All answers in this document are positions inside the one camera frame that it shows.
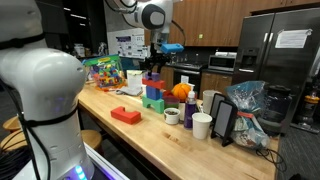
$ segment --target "purple block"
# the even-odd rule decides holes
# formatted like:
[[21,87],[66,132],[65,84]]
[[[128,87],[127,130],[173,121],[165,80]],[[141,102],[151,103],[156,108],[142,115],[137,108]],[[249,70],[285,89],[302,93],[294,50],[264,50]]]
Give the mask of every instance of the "purple block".
[[160,74],[159,73],[152,73],[151,76],[146,73],[146,79],[147,80],[152,80],[154,82],[160,81]]
[[152,100],[158,100],[160,99],[160,90],[156,89],[154,87],[151,86],[147,86],[146,87],[147,90],[147,98],[152,99]]

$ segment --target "blue block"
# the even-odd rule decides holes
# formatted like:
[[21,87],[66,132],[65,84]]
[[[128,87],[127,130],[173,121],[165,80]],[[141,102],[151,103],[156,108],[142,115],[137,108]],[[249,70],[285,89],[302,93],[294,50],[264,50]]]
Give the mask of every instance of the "blue block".
[[183,46],[180,44],[162,44],[160,50],[165,53],[172,53],[172,52],[182,52]]
[[152,100],[158,100],[161,99],[160,97],[160,90],[156,89],[151,86],[146,87],[147,90],[147,98],[152,99]]
[[152,80],[154,82],[160,81],[160,74],[159,73],[152,73],[151,76],[148,75],[148,73],[146,73],[146,77],[147,80]]

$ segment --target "wooden table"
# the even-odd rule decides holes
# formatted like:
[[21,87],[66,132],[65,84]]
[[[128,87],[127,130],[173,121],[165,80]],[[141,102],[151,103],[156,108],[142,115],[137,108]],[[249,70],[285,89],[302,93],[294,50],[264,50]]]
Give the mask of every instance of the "wooden table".
[[[167,125],[163,114],[142,107],[139,98],[116,95],[85,85],[80,105],[93,114],[171,179],[275,179],[275,166],[255,151],[235,143],[221,146],[218,138],[198,140],[183,125]],[[134,125],[111,117],[110,111],[124,106],[139,111],[142,120]],[[277,139],[270,149],[278,151]]]

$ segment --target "green block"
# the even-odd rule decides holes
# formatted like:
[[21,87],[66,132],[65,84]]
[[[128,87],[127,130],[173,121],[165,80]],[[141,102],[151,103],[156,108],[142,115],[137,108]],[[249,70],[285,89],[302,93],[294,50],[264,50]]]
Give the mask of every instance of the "green block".
[[145,108],[150,108],[150,106],[153,106],[155,111],[159,114],[162,114],[164,111],[164,100],[163,99],[158,99],[158,100],[153,100],[147,98],[146,95],[142,96],[142,106]]

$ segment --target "refrigerator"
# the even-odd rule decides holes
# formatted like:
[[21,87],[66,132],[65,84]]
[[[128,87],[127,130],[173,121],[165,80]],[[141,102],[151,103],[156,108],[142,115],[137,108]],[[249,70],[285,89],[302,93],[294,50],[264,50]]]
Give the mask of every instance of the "refrigerator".
[[292,102],[279,133],[292,122],[305,84],[319,66],[320,8],[246,17],[232,84],[263,80],[291,89]]

